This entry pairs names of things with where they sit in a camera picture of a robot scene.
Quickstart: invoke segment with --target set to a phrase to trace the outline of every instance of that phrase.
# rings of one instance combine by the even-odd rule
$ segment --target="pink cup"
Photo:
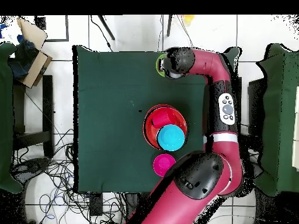
[[[175,124],[176,118],[174,113],[168,107],[157,109],[152,115],[152,124],[155,128],[160,129],[168,124]]]
[[[171,155],[158,155],[154,160],[154,171],[157,175],[163,177],[173,164],[175,164],[175,158],[173,158]]]

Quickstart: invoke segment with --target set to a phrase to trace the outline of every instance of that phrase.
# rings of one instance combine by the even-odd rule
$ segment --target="green table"
[[[0,43],[0,189],[11,193],[23,190],[21,184],[9,173],[13,155],[13,75],[7,60],[15,51],[16,47],[13,44]]]
[[[271,44],[266,50],[265,59],[258,64],[267,82],[263,96],[265,121],[261,158],[265,171],[255,183],[269,196],[282,191],[299,193],[299,172],[292,167],[299,52],[288,51],[280,44]]]
[[[92,52],[77,46],[79,79],[80,192],[149,192],[160,177],[152,168],[163,153],[149,146],[142,133],[146,112],[170,104],[187,121],[185,146],[175,159],[201,150],[204,78],[169,80],[155,62],[160,52]],[[227,54],[234,62],[235,50]]]

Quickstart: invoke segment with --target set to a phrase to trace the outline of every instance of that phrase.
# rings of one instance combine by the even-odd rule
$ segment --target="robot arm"
[[[230,197],[242,185],[237,124],[228,68],[220,54],[190,48],[171,48],[159,61],[165,76],[204,75],[204,150],[179,159],[140,202],[126,224],[192,224],[217,195]]]
[[[229,162],[232,179],[228,188],[221,193],[229,197],[241,188],[243,170],[228,66],[222,55],[215,52],[188,47],[170,48],[166,52],[160,65],[167,77],[203,75],[207,78],[208,90],[204,94],[206,106],[203,109],[204,150],[223,155]]]

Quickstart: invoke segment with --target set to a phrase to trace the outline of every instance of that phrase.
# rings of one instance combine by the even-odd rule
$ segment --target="tile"
[[[295,113],[299,113],[299,87],[296,87]]]
[[[48,217],[44,218],[45,213],[40,209],[39,205],[26,205],[27,220],[35,220],[37,224],[44,218],[42,224],[89,224],[84,216],[89,219],[88,210],[83,210],[84,216],[80,213],[80,210],[73,209],[72,212],[68,207],[63,205],[52,206],[48,212]]]
[[[43,80],[31,89],[26,88],[24,102],[25,132],[43,131]]]
[[[299,141],[293,141],[292,166],[299,169]]]
[[[294,136],[293,139],[299,141],[299,113],[295,113]]]
[[[298,50],[299,31],[293,21],[286,15],[238,15],[238,46],[242,48],[239,60],[262,60],[270,43],[283,43],[293,51]]]
[[[162,50],[160,15],[105,16],[106,23],[115,36],[112,41],[97,16],[92,19],[104,32],[113,51],[159,51]],[[194,46],[213,51],[225,51],[235,46],[236,15],[195,15],[187,32]],[[164,50],[173,46],[190,46],[190,41],[178,18],[172,18],[171,34],[167,37],[168,15],[164,15]],[[99,28],[90,23],[90,48],[110,51]]]
[[[55,186],[51,178],[45,173],[39,174],[29,181],[26,190],[25,204],[48,204],[49,198],[43,195],[50,196],[51,192],[54,191]]]
[[[216,196],[213,200],[211,200],[208,204],[211,204],[216,198],[219,198],[219,196]],[[227,198],[221,206],[227,206],[232,205],[232,198]]]
[[[51,62],[45,75],[53,76],[54,133],[66,133],[74,128],[74,98],[72,62]],[[43,80],[26,89],[24,124],[26,132],[43,130]]]
[[[233,224],[253,224],[255,207],[234,207]]]
[[[189,38],[176,15],[172,18],[169,37],[166,35],[167,25],[168,15],[164,15],[164,49],[189,46]],[[222,53],[227,48],[236,45],[236,26],[236,15],[195,15],[190,26],[185,26],[185,28],[195,47]]]
[[[255,206],[255,192],[252,190],[247,196],[242,198],[234,197],[234,205]]]
[[[242,110],[241,118],[242,123],[249,124],[248,117],[248,85],[249,82],[263,78],[263,72],[260,68],[252,62],[242,62],[238,64],[238,76],[242,78]],[[242,126],[242,132],[248,132],[248,128]]]
[[[92,21],[100,26],[113,51],[156,51],[161,29],[159,15],[114,15],[104,16],[115,36],[113,41],[96,15]],[[94,51],[110,51],[100,29],[90,19],[90,48]]]
[[[66,39],[67,28],[65,26],[65,15],[45,15],[46,29],[48,40],[52,39]]]
[[[68,31],[69,41],[45,42],[41,51],[53,60],[72,60],[72,45],[88,47],[88,16],[69,15]]]
[[[232,207],[219,207],[207,224],[232,224]]]
[[[45,75],[53,76],[54,133],[66,133],[69,129],[74,129],[72,62],[53,61]]]
[[[54,145],[55,145],[54,146],[54,150],[55,150],[54,159],[55,160],[68,159],[65,154],[66,145],[72,144],[73,142],[74,142],[74,135],[54,134]]]
[[[15,151],[15,160],[20,159],[21,162],[24,162],[24,160],[30,160],[33,158],[44,158],[44,149],[41,145],[32,145],[28,147],[28,150],[26,148],[20,149],[18,151]]]
[[[70,142],[72,142],[73,140],[73,135],[66,135],[66,136],[61,136],[62,140],[65,144],[68,144]],[[59,135],[54,135],[54,143],[58,144],[57,146],[54,147],[54,151],[56,151],[59,147],[62,146],[62,142],[58,142],[60,140],[60,136]],[[24,152],[26,151],[26,149],[22,149],[19,151],[19,155],[22,155]],[[43,158],[44,157],[44,153],[43,153],[43,147],[42,146],[30,146],[29,147],[29,153],[24,155],[24,159],[28,160],[28,159],[32,159],[32,158]],[[67,157],[65,155],[65,151],[64,148],[60,149],[60,151],[58,151],[55,156],[54,156],[54,161],[52,161],[50,163],[50,165],[48,166],[48,171],[51,172],[51,174],[55,174],[55,173],[65,173],[65,169],[63,167],[57,167],[57,165],[55,165],[55,161],[57,162],[62,162],[63,160],[66,160]],[[74,172],[74,166],[72,164],[68,164],[67,165],[67,169],[70,170],[70,172]],[[27,187],[27,191],[26,191],[26,198],[25,198],[25,203],[26,204],[39,204],[40,203],[40,199],[41,199],[41,203],[42,204],[48,204],[49,202],[49,198],[46,196],[43,196],[44,194],[47,195],[51,195],[50,198],[53,199],[54,198],[54,194],[56,191],[56,187],[53,184],[54,180],[56,185],[59,185],[61,182],[61,179],[58,177],[55,178],[50,178],[47,174],[42,173],[39,174],[37,177],[33,178],[30,180],[28,187]],[[73,178],[68,178],[68,181],[70,183],[70,186],[73,185]],[[63,192],[61,190],[58,190],[59,196],[62,196]],[[54,204],[62,204],[62,198],[57,198],[57,200],[54,202]]]

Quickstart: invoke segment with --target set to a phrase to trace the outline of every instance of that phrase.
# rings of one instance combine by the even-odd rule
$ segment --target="floor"
[[[34,23],[32,16],[25,17]],[[99,18],[92,16],[103,30],[113,51],[162,51],[162,37],[159,34],[162,26],[160,15],[123,15],[105,16],[108,26],[116,40],[112,41],[103,28]],[[83,45],[94,51],[110,51],[100,30],[91,22],[90,16],[67,16],[68,41],[45,42],[42,51],[51,57],[52,62],[45,75],[53,76],[54,83],[54,125],[55,142],[60,136],[64,143],[72,142],[73,131],[73,74],[72,50],[73,44]],[[171,35],[166,36],[168,15],[164,15],[164,43],[163,49],[173,46],[189,46],[190,41],[182,29],[178,17],[174,16],[171,25]],[[248,124],[248,82],[263,77],[262,71],[255,64],[263,59],[266,46],[269,43],[283,43],[292,50],[299,49],[298,26],[294,18],[273,15],[196,15],[191,25],[186,27],[187,32],[195,47],[223,52],[228,47],[239,46],[242,55],[239,58],[239,76],[242,77],[242,123]],[[46,33],[48,39],[65,40],[65,16],[46,16]],[[27,89],[27,94],[41,108],[41,87]],[[42,113],[26,97],[25,104],[26,132],[41,131]],[[31,146],[26,159],[43,156],[41,146]],[[58,152],[55,159],[64,159],[64,153]],[[47,210],[47,197],[43,194],[53,192],[53,182],[46,174],[34,178],[26,193],[26,211],[28,219],[37,222],[44,218],[43,211]],[[104,199],[113,198],[114,194],[105,193]],[[56,215],[54,219],[45,218],[43,224],[57,224],[57,219],[62,218],[60,224],[89,224],[80,212],[67,211],[67,206],[57,200],[49,210]],[[208,224],[252,224],[255,216],[255,195],[251,192],[243,198],[230,198],[219,207]]]

